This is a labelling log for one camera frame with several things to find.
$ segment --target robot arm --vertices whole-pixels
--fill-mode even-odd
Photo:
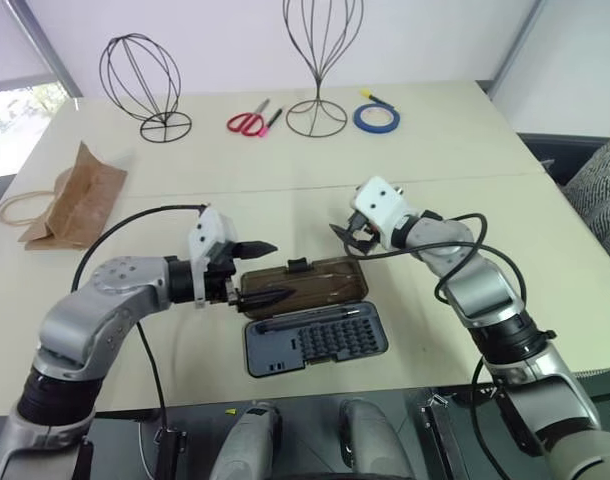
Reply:
[[[203,211],[189,241],[188,261],[118,257],[103,263],[48,312],[23,394],[0,438],[0,479],[72,478],[103,380],[142,318],[191,301],[197,307],[228,302],[245,311],[292,293],[242,295],[233,288],[234,258],[260,257],[276,247],[236,242],[231,220],[214,209]]]
[[[363,253],[378,243],[387,250],[451,243],[414,255],[447,278],[442,290],[501,391],[504,417],[513,419],[510,430],[516,423],[527,429],[556,479],[610,478],[610,433],[600,430],[594,405],[551,341],[553,332],[538,330],[503,272],[478,252],[452,275],[470,256],[471,231],[461,222],[410,207],[401,193],[382,178],[371,178],[351,201],[349,226],[332,229],[345,245]],[[371,238],[356,238],[361,231]]]

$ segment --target brown case lid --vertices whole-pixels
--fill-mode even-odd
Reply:
[[[311,264],[300,258],[289,260],[287,267],[256,270],[241,276],[242,293],[276,287],[291,288],[295,292],[275,305],[245,315],[261,320],[282,313],[356,302],[368,292],[358,261],[349,257],[317,260]]]

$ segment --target painter's tape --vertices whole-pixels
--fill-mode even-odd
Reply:
[[[391,121],[386,125],[370,125],[363,119],[363,113],[371,109],[384,110],[391,116]],[[383,103],[368,103],[366,105],[361,105],[354,112],[354,125],[369,133],[389,133],[398,127],[400,121],[400,114],[391,106]]]

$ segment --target red scissors handle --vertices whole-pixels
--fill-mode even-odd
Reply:
[[[236,133],[242,133],[246,137],[255,137],[260,133],[260,131],[265,126],[265,121],[263,120],[263,116],[258,113],[241,113],[232,117],[227,122],[227,128]]]

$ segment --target table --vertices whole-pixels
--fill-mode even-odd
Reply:
[[[401,112],[397,130],[369,135],[351,123],[340,134],[310,139],[284,118],[264,139],[229,132],[227,120],[271,98],[279,106],[308,98],[308,90],[184,96],[180,111],[193,120],[183,139],[141,140],[139,122],[107,99],[71,100],[58,112],[19,173],[10,193],[50,189],[71,166],[83,140],[101,160],[132,154],[123,195],[180,195],[357,185],[378,170],[392,182],[540,173],[527,148],[474,82],[374,86]],[[348,115],[366,99],[358,88],[324,95]]]
[[[408,201],[444,216],[471,211],[489,220],[488,241],[521,267],[528,310],[575,371],[610,367],[610,259],[545,174],[400,184]],[[267,192],[122,197],[109,223],[168,203],[211,202],[241,240],[262,239],[279,251],[240,262],[239,273],[340,255],[328,223],[343,223],[354,187]],[[116,255],[186,258],[191,213],[147,217],[111,237],[90,267]],[[20,393],[42,316],[69,288],[80,252],[26,252],[18,230],[0,225],[0,414]],[[144,326],[170,405],[467,383],[478,351],[449,307],[432,296],[436,279],[412,258],[363,265],[390,342],[380,356],[254,379],[245,370],[247,319],[224,305],[180,305]],[[100,410],[156,406],[154,383],[137,335],[128,336],[98,399]]]

